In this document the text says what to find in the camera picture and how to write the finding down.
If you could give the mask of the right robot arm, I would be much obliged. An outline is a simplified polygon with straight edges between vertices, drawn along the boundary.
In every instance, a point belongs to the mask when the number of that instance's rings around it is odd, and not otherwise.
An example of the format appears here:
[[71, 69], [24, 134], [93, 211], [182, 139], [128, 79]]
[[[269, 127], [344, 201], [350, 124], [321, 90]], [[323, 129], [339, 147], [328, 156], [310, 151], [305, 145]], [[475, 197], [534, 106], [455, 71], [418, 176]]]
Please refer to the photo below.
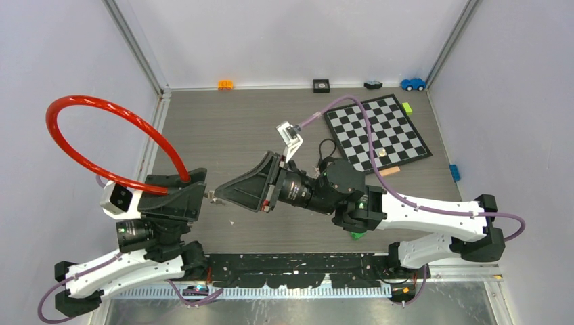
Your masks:
[[417, 198], [409, 206], [405, 196], [368, 185], [365, 175], [341, 158], [323, 160], [314, 178], [294, 162], [267, 152], [252, 170], [220, 185], [215, 196], [254, 212], [268, 213], [283, 202], [329, 215], [334, 225], [349, 232], [423, 231], [419, 239], [389, 245], [387, 271], [396, 278], [441, 259], [494, 262], [506, 248], [503, 231], [493, 224], [494, 197], [484, 194], [470, 202], [434, 200], [433, 210], [426, 211], [425, 199]]

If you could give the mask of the red hose lock keys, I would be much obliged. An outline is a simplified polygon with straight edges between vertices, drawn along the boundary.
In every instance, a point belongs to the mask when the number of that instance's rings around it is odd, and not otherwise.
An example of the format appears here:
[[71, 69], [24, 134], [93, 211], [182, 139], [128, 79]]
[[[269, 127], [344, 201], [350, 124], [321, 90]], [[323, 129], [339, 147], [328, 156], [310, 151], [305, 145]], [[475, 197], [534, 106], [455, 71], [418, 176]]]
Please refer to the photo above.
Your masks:
[[220, 198], [217, 198], [215, 196], [215, 192], [214, 191], [208, 191], [204, 193], [204, 197], [211, 203], [211, 204], [215, 204], [215, 205], [225, 205], [225, 202], [223, 200], [221, 200]]

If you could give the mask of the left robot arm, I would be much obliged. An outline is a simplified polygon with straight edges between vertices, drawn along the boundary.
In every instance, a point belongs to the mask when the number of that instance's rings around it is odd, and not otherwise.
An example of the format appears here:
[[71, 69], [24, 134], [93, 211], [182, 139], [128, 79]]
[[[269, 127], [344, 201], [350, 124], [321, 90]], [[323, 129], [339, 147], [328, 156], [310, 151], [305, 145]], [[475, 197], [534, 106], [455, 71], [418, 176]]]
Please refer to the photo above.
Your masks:
[[63, 284], [55, 308], [73, 318], [96, 310], [126, 290], [163, 280], [200, 280], [208, 269], [202, 245], [185, 243], [197, 221], [206, 189], [207, 170], [178, 175], [148, 175], [145, 183], [167, 189], [165, 195], [130, 190], [108, 181], [100, 205], [116, 222], [118, 248], [84, 263], [61, 261], [54, 278]]

